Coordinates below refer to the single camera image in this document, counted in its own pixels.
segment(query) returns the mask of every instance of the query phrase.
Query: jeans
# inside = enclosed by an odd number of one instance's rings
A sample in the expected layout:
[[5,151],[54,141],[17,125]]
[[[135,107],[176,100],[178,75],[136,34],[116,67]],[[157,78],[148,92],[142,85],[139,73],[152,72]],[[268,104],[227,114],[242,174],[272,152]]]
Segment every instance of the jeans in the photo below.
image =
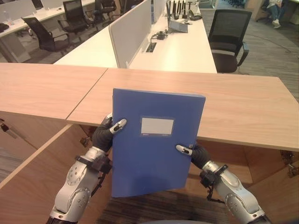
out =
[[271,12],[273,20],[276,20],[276,19],[280,20],[285,12],[285,10],[283,8],[280,8],[277,5],[273,5],[273,6],[269,7],[268,10]]

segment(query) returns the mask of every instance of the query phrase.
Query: sneaker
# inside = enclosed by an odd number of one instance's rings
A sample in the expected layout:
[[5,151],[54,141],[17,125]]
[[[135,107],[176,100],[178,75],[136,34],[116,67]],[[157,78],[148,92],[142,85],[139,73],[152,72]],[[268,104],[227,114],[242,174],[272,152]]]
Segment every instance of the sneaker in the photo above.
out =
[[274,25],[274,29],[277,29],[277,28],[279,28],[279,27],[281,27],[280,24],[278,24],[278,25]]
[[274,26],[275,29],[277,29],[277,28],[280,27],[279,20],[273,20],[272,24],[273,24],[273,26]]

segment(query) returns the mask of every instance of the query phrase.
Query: person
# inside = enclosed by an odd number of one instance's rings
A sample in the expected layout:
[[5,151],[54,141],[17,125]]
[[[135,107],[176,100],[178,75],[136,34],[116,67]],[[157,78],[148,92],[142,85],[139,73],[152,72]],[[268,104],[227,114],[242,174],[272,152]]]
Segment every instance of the person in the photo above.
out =
[[269,0],[267,9],[271,12],[272,15],[272,24],[275,29],[281,27],[279,20],[284,14],[284,9],[281,6],[282,0]]

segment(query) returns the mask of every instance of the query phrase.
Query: water bottle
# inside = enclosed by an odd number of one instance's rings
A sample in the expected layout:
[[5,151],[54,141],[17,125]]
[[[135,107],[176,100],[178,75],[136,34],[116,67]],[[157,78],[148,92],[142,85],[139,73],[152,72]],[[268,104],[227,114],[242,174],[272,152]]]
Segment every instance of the water bottle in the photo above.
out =
[[11,20],[9,13],[7,11],[3,11],[4,17],[6,18],[6,20],[8,21],[9,25],[14,25],[14,21]]

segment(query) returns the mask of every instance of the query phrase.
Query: robot finger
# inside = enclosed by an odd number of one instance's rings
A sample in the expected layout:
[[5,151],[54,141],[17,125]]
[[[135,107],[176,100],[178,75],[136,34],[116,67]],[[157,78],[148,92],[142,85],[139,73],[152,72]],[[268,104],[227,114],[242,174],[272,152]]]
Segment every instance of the robot finger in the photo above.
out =
[[109,130],[111,134],[115,134],[118,131],[120,131],[127,123],[126,119],[122,119],[119,122],[117,122],[115,125],[113,125]]
[[103,119],[101,125],[104,125],[106,128],[110,128],[112,126],[112,112]]
[[191,156],[192,155],[192,149],[185,147],[185,146],[181,146],[181,145],[176,145],[176,149],[185,155]]

